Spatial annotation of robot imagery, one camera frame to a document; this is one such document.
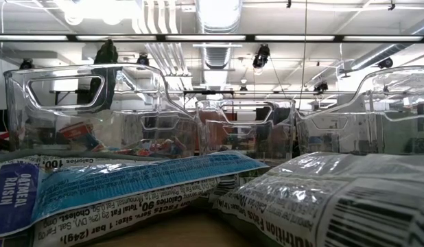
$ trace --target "transparent plastic container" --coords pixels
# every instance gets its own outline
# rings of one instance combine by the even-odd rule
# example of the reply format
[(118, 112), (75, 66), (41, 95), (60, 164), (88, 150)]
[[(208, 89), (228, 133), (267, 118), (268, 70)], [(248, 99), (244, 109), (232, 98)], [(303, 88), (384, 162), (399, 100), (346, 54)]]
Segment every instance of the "transparent plastic container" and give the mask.
[(173, 102), (158, 69), (98, 64), (4, 76), (13, 150), (193, 156), (195, 119)]
[(271, 166), (292, 157), (293, 100), (200, 100), (196, 117), (200, 154), (238, 150)]
[(319, 112), (297, 112), (301, 154), (424, 153), (424, 67), (367, 75), (351, 101)]

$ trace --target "white ceiling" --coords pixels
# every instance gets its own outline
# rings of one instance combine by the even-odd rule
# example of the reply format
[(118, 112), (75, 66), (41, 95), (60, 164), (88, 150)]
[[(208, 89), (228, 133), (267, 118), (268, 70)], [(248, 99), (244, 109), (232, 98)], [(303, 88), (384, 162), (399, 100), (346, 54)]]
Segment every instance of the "white ceiling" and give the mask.
[[(44, 6), (55, 7), (51, 1), (41, 1)], [(424, 7), (424, 0), (396, 0), (397, 7), (388, 11), (390, 1), (373, 1), (367, 8), (385, 8), (383, 10), (362, 12), (334, 11), (334, 8), (360, 8), (368, 0), (311, 0), (308, 3), (311, 10), (305, 11), (305, 1), (293, 0), (292, 8), (287, 9), (284, 2), (245, 0), (242, 10), (239, 33), (242, 34), (402, 34), (404, 30), (424, 19), (424, 10), (404, 10), (401, 7)], [(36, 7), (33, 1), (19, 1), (20, 4)], [(177, 26), (182, 33), (196, 33), (196, 13), (182, 11), (184, 8), (193, 6), (194, 0), (177, 1)], [(0, 1), (0, 33), (1, 33), (1, 7)], [(331, 8), (331, 11), (320, 11)], [(118, 25), (107, 25), (102, 20), (85, 19), (76, 26), (64, 26), (64, 13), (61, 10), (35, 10), (24, 8), (19, 5), (7, 3), (3, 9), (3, 28), (5, 33), (69, 33), (79, 34), (110, 34), (124, 33), (132, 34), (131, 20), (124, 19)], [(75, 64), (85, 64), (82, 61), (83, 43), (4, 43), (4, 51), (55, 51), (67, 60)], [(118, 43), (115, 44), (118, 51), (127, 54), (146, 52), (140, 43)], [(242, 78), (247, 79), (249, 90), (267, 91), (278, 89), (279, 82), (286, 84), (288, 90), (300, 90), (303, 82), (311, 80), (326, 66), (335, 60), (355, 59), (376, 48), (378, 44), (344, 44), (342, 55), (340, 55), (339, 44), (269, 44), (272, 61), (269, 61), (261, 75), (254, 75), (250, 66), (252, 57), (257, 51), (259, 44), (244, 43), (241, 48), (234, 48), (231, 69), (229, 72), (229, 88), (237, 89)], [(193, 48), (191, 43), (182, 44), (183, 53), (187, 61), (189, 72), (192, 73), (193, 83), (200, 84), (202, 81), (202, 63), (200, 52)], [(407, 65), (408, 62), (424, 54), (424, 45), (414, 45), (392, 57), (395, 65)], [(305, 70), (302, 70), (305, 57)], [(245, 58), (242, 64), (238, 58)], [(52, 64), (53, 66), (65, 65), (64, 63)], [(359, 82), (363, 73), (353, 76), (353, 81)], [(330, 89), (341, 83), (351, 83), (351, 79), (332, 84)], [(353, 86), (343, 85), (344, 89), (355, 90)]]

